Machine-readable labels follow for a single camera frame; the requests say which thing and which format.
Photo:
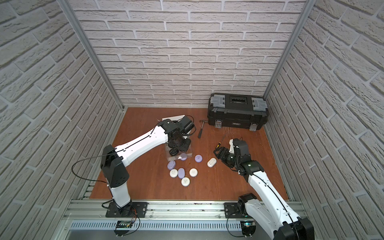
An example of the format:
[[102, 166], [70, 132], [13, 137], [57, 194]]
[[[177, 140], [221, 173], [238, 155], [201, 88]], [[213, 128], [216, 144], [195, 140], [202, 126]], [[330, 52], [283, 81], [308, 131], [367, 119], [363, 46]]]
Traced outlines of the aluminium frame rail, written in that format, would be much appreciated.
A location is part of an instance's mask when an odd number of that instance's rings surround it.
[[[63, 218], [66, 220], [128, 220], [126, 213], [102, 207], [105, 200], [72, 200]], [[138, 200], [133, 202], [139, 218], [149, 220], [225, 220], [236, 210], [237, 201], [166, 201]]]

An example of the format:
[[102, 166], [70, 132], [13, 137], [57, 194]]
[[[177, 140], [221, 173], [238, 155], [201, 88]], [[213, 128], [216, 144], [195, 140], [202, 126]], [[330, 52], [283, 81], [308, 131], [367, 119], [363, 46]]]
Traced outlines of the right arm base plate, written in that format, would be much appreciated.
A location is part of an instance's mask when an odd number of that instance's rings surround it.
[[247, 214], [241, 211], [238, 203], [226, 202], [224, 203], [224, 213], [226, 219], [250, 219]]

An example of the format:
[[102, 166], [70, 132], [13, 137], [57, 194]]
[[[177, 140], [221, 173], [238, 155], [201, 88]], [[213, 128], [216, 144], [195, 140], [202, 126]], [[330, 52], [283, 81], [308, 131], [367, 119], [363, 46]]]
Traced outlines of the purple earphone case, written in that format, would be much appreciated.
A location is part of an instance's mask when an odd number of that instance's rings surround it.
[[180, 179], [183, 179], [185, 176], [186, 176], [185, 169], [184, 169], [184, 168], [179, 168], [179, 169], [178, 169], [178, 177], [179, 177]]
[[168, 164], [167, 164], [167, 168], [168, 168], [168, 170], [173, 170], [174, 168], [176, 167], [176, 162], [175, 161], [170, 161], [170, 162], [168, 162]]
[[194, 159], [197, 163], [201, 163], [203, 161], [202, 155], [195, 155]]
[[182, 161], [185, 161], [188, 158], [188, 155], [186, 153], [181, 153], [179, 159]]

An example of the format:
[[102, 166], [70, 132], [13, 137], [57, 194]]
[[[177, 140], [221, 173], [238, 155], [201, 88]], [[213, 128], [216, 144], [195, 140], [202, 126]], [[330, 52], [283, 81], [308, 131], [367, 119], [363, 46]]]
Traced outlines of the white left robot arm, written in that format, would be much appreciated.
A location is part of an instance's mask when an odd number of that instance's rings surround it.
[[134, 160], [159, 145], [166, 144], [169, 155], [181, 159], [191, 145], [189, 136], [196, 131], [194, 120], [188, 116], [176, 116], [164, 119], [149, 132], [117, 147], [104, 147], [101, 170], [107, 180], [113, 203], [118, 210], [129, 208], [132, 200], [129, 195], [127, 181], [129, 173], [126, 169]]

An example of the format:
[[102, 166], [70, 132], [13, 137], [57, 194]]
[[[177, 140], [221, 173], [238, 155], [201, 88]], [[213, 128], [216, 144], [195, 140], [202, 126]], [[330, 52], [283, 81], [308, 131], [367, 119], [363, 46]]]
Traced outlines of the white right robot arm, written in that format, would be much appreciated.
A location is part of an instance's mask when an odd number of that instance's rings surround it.
[[308, 218], [301, 218], [282, 198], [258, 161], [252, 160], [247, 143], [231, 139], [230, 147], [218, 144], [217, 159], [244, 177], [261, 197], [253, 194], [239, 197], [235, 214], [253, 218], [272, 240], [314, 240], [315, 229]]

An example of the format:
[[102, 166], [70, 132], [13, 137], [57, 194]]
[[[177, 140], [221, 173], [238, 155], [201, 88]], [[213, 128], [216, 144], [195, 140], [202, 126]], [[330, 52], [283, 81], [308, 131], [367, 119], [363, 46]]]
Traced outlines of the steel claw hammer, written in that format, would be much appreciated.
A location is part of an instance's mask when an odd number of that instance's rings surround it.
[[200, 139], [201, 136], [202, 136], [203, 129], [204, 129], [204, 125], [205, 125], [205, 123], [208, 123], [208, 120], [200, 120], [200, 123], [201, 123], [201, 128], [200, 128], [200, 131], [199, 131], [199, 134], [198, 134], [198, 138], [199, 138], [199, 139]]

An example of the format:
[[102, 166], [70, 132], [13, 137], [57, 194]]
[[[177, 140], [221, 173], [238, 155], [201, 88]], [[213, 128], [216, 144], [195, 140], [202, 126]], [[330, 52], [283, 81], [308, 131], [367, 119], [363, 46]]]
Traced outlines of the left controller board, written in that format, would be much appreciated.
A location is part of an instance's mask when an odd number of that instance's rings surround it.
[[124, 237], [137, 231], [136, 223], [132, 221], [118, 221], [115, 227], [115, 234], [117, 237]]

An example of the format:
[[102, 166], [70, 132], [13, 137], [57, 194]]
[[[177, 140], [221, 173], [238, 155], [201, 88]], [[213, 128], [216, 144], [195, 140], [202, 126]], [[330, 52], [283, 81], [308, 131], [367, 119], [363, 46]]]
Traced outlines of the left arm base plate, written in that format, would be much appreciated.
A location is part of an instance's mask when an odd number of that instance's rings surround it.
[[148, 204], [148, 202], [131, 202], [119, 208], [114, 202], [111, 202], [107, 207], [106, 218], [144, 218]]

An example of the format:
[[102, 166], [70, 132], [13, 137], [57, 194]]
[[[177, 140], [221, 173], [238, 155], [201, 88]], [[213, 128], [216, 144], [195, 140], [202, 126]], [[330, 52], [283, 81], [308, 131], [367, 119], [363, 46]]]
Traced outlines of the white drawer cabinet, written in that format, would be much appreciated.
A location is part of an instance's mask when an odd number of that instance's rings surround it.
[[173, 116], [173, 117], [165, 117], [162, 118], [162, 120], [171, 120], [171, 121], [180, 121], [182, 118], [184, 118], [185, 115], [179, 115], [179, 116]]

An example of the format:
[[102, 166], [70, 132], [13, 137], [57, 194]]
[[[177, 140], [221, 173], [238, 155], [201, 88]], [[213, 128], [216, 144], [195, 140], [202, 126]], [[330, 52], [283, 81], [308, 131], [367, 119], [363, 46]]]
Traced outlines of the white round earphone case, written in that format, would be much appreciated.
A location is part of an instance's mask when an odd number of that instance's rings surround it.
[[177, 170], [177, 169], [172, 169], [172, 170], [170, 170], [170, 176], [171, 176], [172, 178], [176, 178], [176, 177], [178, 177], [178, 170]]
[[181, 184], [184, 187], [188, 187], [190, 185], [190, 183], [191, 183], [191, 181], [190, 181], [190, 179], [188, 177], [184, 177], [181, 180]]
[[192, 178], [195, 178], [198, 175], [198, 170], [195, 168], [190, 169], [189, 174]]

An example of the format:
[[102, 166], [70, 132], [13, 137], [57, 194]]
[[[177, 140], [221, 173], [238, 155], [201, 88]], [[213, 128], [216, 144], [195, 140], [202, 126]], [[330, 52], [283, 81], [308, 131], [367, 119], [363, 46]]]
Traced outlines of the right controller board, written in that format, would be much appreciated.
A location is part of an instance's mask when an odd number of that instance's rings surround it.
[[241, 221], [241, 230], [245, 238], [252, 237], [253, 234], [256, 232], [256, 228], [257, 226], [255, 222]]

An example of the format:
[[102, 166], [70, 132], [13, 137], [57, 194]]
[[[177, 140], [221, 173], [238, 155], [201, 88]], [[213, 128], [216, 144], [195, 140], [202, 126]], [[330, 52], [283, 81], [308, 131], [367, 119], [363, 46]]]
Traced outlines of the controller board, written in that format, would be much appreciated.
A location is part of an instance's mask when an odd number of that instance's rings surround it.
[[117, 237], [124, 237], [137, 231], [136, 223], [132, 221], [118, 221], [115, 227], [115, 234]]
[[256, 228], [257, 226], [255, 222], [241, 221], [241, 230], [245, 238], [252, 237], [253, 234], [256, 232]]

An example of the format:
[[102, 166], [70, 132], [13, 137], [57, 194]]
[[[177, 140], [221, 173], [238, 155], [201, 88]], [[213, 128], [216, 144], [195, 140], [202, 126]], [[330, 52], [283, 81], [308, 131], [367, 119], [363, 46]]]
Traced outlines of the white oblong earphone case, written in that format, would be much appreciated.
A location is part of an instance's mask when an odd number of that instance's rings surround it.
[[215, 164], [217, 163], [217, 159], [216, 158], [211, 158], [208, 162], [207, 162], [207, 166], [209, 168], [213, 168], [215, 166]]

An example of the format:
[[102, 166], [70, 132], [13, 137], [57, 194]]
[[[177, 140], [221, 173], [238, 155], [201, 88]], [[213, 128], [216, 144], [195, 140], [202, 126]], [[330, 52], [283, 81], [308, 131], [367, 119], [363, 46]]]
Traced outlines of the black plastic toolbox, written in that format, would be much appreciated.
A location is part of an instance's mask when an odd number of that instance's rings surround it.
[[250, 95], [213, 93], [208, 105], [208, 123], [215, 128], [260, 130], [268, 122], [266, 101]]

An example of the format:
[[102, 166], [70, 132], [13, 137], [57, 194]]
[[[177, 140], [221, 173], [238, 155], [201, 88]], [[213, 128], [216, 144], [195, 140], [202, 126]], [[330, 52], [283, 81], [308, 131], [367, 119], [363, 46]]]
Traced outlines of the clear acrylic drawer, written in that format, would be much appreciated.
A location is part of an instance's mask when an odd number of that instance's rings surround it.
[[191, 158], [193, 156], [192, 145], [189, 146], [189, 148], [186, 152], [182, 152], [181, 150], [179, 150], [179, 153], [176, 156], [171, 156], [169, 154], [170, 149], [171, 148], [168, 146], [168, 144], [165, 144], [166, 159], [168, 162], [180, 160], [179, 157], [180, 157], [181, 153], [186, 153], [188, 155], [188, 158]]

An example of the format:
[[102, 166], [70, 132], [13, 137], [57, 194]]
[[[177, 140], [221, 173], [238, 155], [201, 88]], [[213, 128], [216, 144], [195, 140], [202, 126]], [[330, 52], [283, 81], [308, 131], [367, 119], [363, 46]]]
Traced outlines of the black round earphone case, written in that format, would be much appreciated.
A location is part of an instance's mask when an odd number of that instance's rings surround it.
[[176, 156], [178, 153], [179, 153], [179, 149], [177, 149], [177, 148], [172, 148], [169, 150], [169, 154], [171, 156]]

